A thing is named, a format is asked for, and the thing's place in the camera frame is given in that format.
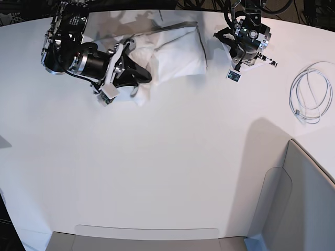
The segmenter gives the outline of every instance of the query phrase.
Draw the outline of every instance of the white cloth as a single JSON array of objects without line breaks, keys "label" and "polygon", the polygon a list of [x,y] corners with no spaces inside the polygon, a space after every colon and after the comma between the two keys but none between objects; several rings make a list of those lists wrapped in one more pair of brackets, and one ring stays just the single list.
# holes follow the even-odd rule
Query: white cloth
[{"label": "white cloth", "polygon": [[151,73],[152,81],[140,84],[135,90],[133,87],[119,88],[120,94],[115,101],[133,100],[142,106],[150,100],[152,86],[177,77],[206,73],[206,57],[197,26],[124,35],[99,42],[108,49],[116,42],[130,37],[136,47],[129,53],[129,57]]}]

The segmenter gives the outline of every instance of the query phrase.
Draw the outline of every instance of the cable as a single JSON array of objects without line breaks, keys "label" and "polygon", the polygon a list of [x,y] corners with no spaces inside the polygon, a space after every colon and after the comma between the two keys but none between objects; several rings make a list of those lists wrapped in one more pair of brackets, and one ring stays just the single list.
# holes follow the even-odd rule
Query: cable
[{"label": "cable", "polygon": [[6,221],[6,222],[11,223],[11,221],[9,221],[9,220],[5,220],[5,219],[0,219],[0,221]]},{"label": "cable", "polygon": [[226,9],[226,6],[229,4],[229,6],[231,5],[230,4],[230,0],[226,0],[225,3],[223,3],[221,0],[214,0],[218,5],[219,7],[221,8],[221,12],[224,12],[225,9]]},{"label": "cable", "polygon": [[298,22],[300,23],[300,16],[299,16],[299,11],[298,11],[298,7],[297,7],[297,3],[296,3],[295,0],[293,0],[293,3],[294,3],[295,11],[297,12]]},{"label": "cable", "polygon": [[334,13],[335,13],[335,10],[333,10],[333,9],[330,8],[329,6],[327,6],[327,8],[328,8],[328,10],[329,10],[330,12],[334,12]]},{"label": "cable", "polygon": [[60,67],[60,68],[61,68],[67,75],[70,75],[70,76],[72,76],[72,77],[76,77],[76,78],[80,78],[80,79],[82,79],[82,80],[88,81],[88,82],[91,83],[91,85],[94,86],[94,88],[95,88],[97,91],[99,90],[100,86],[99,86],[96,82],[94,82],[94,81],[92,81],[92,80],[90,80],[89,78],[86,78],[86,77],[82,77],[82,76],[74,75],[74,74],[68,72],[68,71],[61,65],[61,63],[59,62],[58,57],[57,57],[57,55],[56,55],[56,51],[55,51],[55,42],[53,42],[53,45],[52,45],[52,53],[53,53],[53,55],[54,55],[55,61],[56,61],[56,63],[58,64],[58,66],[59,66],[59,67]]},{"label": "cable", "polygon": [[279,20],[284,21],[280,16],[276,15],[276,17],[279,18]]},{"label": "cable", "polygon": [[7,224],[7,225],[12,225],[12,222],[2,221],[2,220],[0,220],[0,223]]},{"label": "cable", "polygon": [[237,63],[237,65],[234,68],[234,70],[236,70],[236,71],[239,72],[240,69],[241,69],[242,61],[243,61],[243,59],[244,59],[247,51],[245,50],[243,44],[239,43],[239,41],[237,40],[237,37],[235,35],[235,28],[233,27],[232,21],[230,21],[229,16],[228,16],[228,9],[231,12],[231,2],[230,2],[230,0],[226,0],[226,2],[225,2],[225,5],[224,5],[224,16],[225,16],[225,20],[227,22],[227,25],[232,30],[232,35],[234,36],[235,42],[237,43],[237,45],[240,47],[240,49],[243,52],[242,57],[240,58],[240,61]]},{"label": "cable", "polygon": [[[327,61],[319,61],[319,62],[316,62],[316,63],[310,65],[309,67],[307,67],[304,71],[302,71],[301,73],[299,73],[295,77],[295,79],[292,82],[291,89],[289,91],[288,102],[289,102],[289,106],[291,108],[291,111],[297,117],[297,119],[299,119],[301,122],[305,122],[305,123],[308,123],[308,124],[319,123],[320,120],[321,120],[321,117],[328,111],[328,109],[329,109],[329,107],[332,103],[332,99],[333,99],[333,89],[332,89],[332,86],[331,86],[329,80],[327,79],[327,77],[320,70],[312,68],[312,66],[314,66],[316,64],[319,64],[319,63],[329,63],[329,64],[332,64],[332,65],[335,65],[334,63],[327,62]],[[309,77],[308,77],[310,73],[318,74],[318,75],[322,76],[323,79],[325,80],[326,92],[325,92],[325,95],[322,98],[322,101],[320,103],[317,102],[316,97],[315,97],[315,93],[312,91],[312,88],[310,86],[310,81],[309,81]],[[313,100],[315,102],[315,107],[310,108],[310,107],[307,107],[305,105],[305,100],[304,100],[304,98],[302,96],[302,93],[301,93],[301,90],[300,90],[301,80],[305,76],[307,77],[308,88],[309,88],[310,93],[311,93],[311,95],[313,97]],[[292,102],[292,94],[294,92],[296,93],[296,98],[298,100],[299,106],[305,110],[305,114],[302,114],[300,110],[295,109],[295,107],[293,105],[293,102]],[[327,104],[326,104],[325,108],[323,110],[321,110],[320,106],[327,100],[327,96],[328,96]],[[308,111],[315,111],[315,110],[318,112],[317,116],[308,116],[307,115]]]},{"label": "cable", "polygon": [[257,2],[257,0],[252,0],[254,5],[260,9],[261,11],[263,11],[264,13],[267,13],[269,15],[278,15],[278,14],[281,14],[285,11],[288,10],[288,8],[291,6],[291,4],[293,3],[293,0],[288,0],[287,3],[284,5],[283,8],[279,9],[279,10],[275,10],[275,11],[269,11],[269,10],[266,10],[264,9],[263,7],[260,6],[259,2]]},{"label": "cable", "polygon": [[183,10],[200,10],[200,11],[204,11],[204,12],[223,12],[223,7],[224,7],[224,3],[222,0],[211,0],[212,1],[212,5],[213,5],[213,9],[207,9],[207,8],[202,8],[203,4],[205,3],[205,0],[202,0],[201,2],[199,0],[196,1],[196,5],[192,3],[191,0],[184,0],[184,6],[177,2],[177,6],[180,9]]},{"label": "cable", "polygon": [[11,16],[12,20],[15,22],[25,22],[23,18],[16,17],[16,16]]},{"label": "cable", "polygon": [[90,1],[88,1],[88,4],[89,5],[94,5],[94,4],[101,4],[102,3],[102,1],[104,1],[104,0],[90,0]]},{"label": "cable", "polygon": [[310,24],[309,24],[309,21],[308,21],[308,18],[304,15],[304,12],[300,12],[300,19],[301,19],[301,21],[302,21],[305,25],[310,25]]},{"label": "cable", "polygon": [[313,18],[312,17],[308,16],[304,11],[301,11],[301,14],[303,15],[303,17],[304,17],[304,19],[306,21],[306,25],[315,26],[313,24]]}]

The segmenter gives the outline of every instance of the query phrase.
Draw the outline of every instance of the black cable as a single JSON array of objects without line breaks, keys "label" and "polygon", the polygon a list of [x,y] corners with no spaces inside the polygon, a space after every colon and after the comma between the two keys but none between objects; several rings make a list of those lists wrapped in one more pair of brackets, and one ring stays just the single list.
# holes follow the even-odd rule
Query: black cable
[{"label": "black cable", "polygon": [[0,223],[7,224],[7,225],[13,225],[12,222],[6,222],[6,221],[2,221],[2,220],[0,220]]},{"label": "black cable", "polygon": [[288,8],[291,6],[291,4],[293,3],[293,0],[288,0],[287,3],[284,5],[283,8],[279,9],[279,10],[275,10],[275,11],[268,11],[267,9],[264,9],[262,6],[260,6],[259,2],[257,2],[257,0],[252,0],[254,5],[260,9],[261,11],[263,11],[264,13],[267,13],[269,15],[278,15],[281,14],[285,11],[288,10]]},{"label": "black cable", "polygon": [[105,1],[105,0],[94,0],[94,1],[91,0],[91,1],[88,2],[88,4],[89,4],[89,5],[100,4],[100,3],[103,2],[103,1]]},{"label": "black cable", "polygon": [[246,55],[247,52],[246,52],[243,44],[239,43],[239,41],[237,40],[237,37],[235,35],[235,28],[233,27],[232,21],[230,21],[230,19],[229,19],[228,11],[230,11],[230,13],[231,13],[231,2],[230,2],[230,0],[226,0],[226,2],[225,2],[225,5],[224,5],[224,16],[225,16],[225,20],[227,22],[227,25],[232,30],[232,35],[234,36],[235,42],[237,43],[237,45],[240,46],[240,49],[243,51],[243,55],[240,58],[240,61],[237,63],[237,65],[234,68],[234,70],[240,71],[242,61],[243,61],[243,59],[244,59],[244,57],[245,57],[245,55]]},{"label": "black cable", "polygon": [[330,12],[327,9],[325,9],[324,7],[322,7],[322,6],[316,6],[316,8],[320,9],[321,14],[323,14],[325,16],[330,16]]},{"label": "black cable", "polygon": [[304,19],[305,19],[305,21],[304,21],[302,15],[304,15],[303,12],[300,12],[300,18],[301,18],[301,21],[302,21],[305,25],[309,25],[309,24],[307,23],[307,18],[304,16]]},{"label": "black cable", "polygon": [[12,221],[5,220],[5,219],[0,219],[0,221],[6,221],[6,222],[9,222],[9,223],[12,223]]},{"label": "black cable", "polygon": [[[223,7],[223,3],[221,0],[213,0],[213,1],[220,2],[220,5]],[[190,0],[184,0],[184,6],[181,5],[180,3],[177,3],[177,6],[183,10],[199,10],[199,11],[204,11],[204,12],[217,12],[218,11],[218,9],[215,10],[215,9],[207,9],[207,8],[198,7],[194,5]]]},{"label": "black cable", "polygon": [[297,7],[297,3],[296,3],[295,0],[293,0],[293,3],[294,3],[295,11],[297,12],[298,22],[300,23],[300,17],[299,17],[299,11],[298,11],[298,7]]},{"label": "black cable", "polygon": [[115,88],[128,87],[128,86],[138,87],[139,84],[137,82],[136,83],[119,84],[119,85],[115,86]]},{"label": "black cable", "polygon": [[245,16],[245,12],[242,10],[239,10],[238,12],[235,12],[235,18]]},{"label": "black cable", "polygon": [[225,4],[223,4],[223,2],[221,0],[214,0],[218,5],[219,7],[221,8],[221,12],[224,12],[225,9],[226,9],[226,3],[228,3],[227,1],[230,2],[230,0],[226,0],[225,1]]},{"label": "black cable", "polygon": [[330,8],[329,6],[327,6],[328,10],[331,12],[331,13],[335,13],[335,10],[333,10],[332,8]]},{"label": "black cable", "polygon": [[216,2],[215,2],[215,0],[211,0],[211,4],[213,4],[213,9],[214,9],[215,11],[217,11],[218,9],[217,9],[217,7],[216,7]]},{"label": "black cable", "polygon": [[279,20],[284,21],[280,16],[276,15],[276,17],[279,18]]},{"label": "black cable", "polygon": [[58,57],[57,57],[57,55],[56,55],[56,50],[55,50],[55,42],[53,42],[53,45],[51,45],[51,46],[52,46],[52,53],[53,53],[53,56],[54,56],[54,58],[55,58],[56,63],[58,64],[58,66],[59,66],[59,67],[60,67],[60,68],[61,68],[67,75],[70,75],[70,76],[72,76],[72,77],[76,77],[76,78],[79,78],[79,79],[88,81],[88,82],[90,82],[90,83],[94,86],[94,88],[95,88],[97,91],[99,90],[100,86],[99,86],[96,82],[90,80],[89,78],[82,77],[82,76],[78,76],[78,75],[74,75],[74,74],[70,73],[69,71],[67,71],[67,70],[61,65],[61,63],[60,63],[59,60],[58,60]]},{"label": "black cable", "polygon": [[313,26],[312,18],[309,17],[308,15],[306,15],[304,11],[302,11],[301,13],[302,13],[302,15],[303,15],[304,18],[305,18],[306,25],[308,25],[308,26]]}]

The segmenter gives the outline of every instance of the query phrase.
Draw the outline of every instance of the white towel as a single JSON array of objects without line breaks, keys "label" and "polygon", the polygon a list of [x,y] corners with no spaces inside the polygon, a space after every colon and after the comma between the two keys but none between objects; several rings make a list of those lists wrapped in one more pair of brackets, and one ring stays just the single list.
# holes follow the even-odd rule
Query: white towel
[{"label": "white towel", "polygon": [[103,39],[99,47],[112,48],[116,42],[132,38],[135,43],[129,57],[152,75],[152,81],[133,87],[121,87],[114,101],[133,100],[142,106],[150,100],[150,89],[177,77],[205,74],[207,70],[205,52],[197,26],[165,29],[152,33],[124,35]]}]

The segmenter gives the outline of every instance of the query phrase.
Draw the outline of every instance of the white table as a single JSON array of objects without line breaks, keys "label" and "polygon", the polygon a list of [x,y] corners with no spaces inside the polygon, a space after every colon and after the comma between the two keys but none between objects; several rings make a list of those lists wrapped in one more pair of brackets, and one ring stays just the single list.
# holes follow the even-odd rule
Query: white table
[{"label": "white table", "polygon": [[317,125],[300,124],[288,105],[295,75],[335,58],[335,33],[263,19],[272,32],[264,54],[278,67],[254,69],[235,83],[213,38],[226,26],[222,14],[162,15],[163,23],[156,11],[95,13],[85,32],[89,40],[148,30],[152,19],[198,22],[207,75],[162,84],[143,107],[102,108],[87,83],[49,74],[40,52],[50,19],[0,28],[0,135],[12,145],[0,149],[0,189],[27,250],[44,250],[52,231],[75,233],[78,224],[245,236],[264,175],[283,166],[287,141],[308,142],[335,126],[335,105]]}]

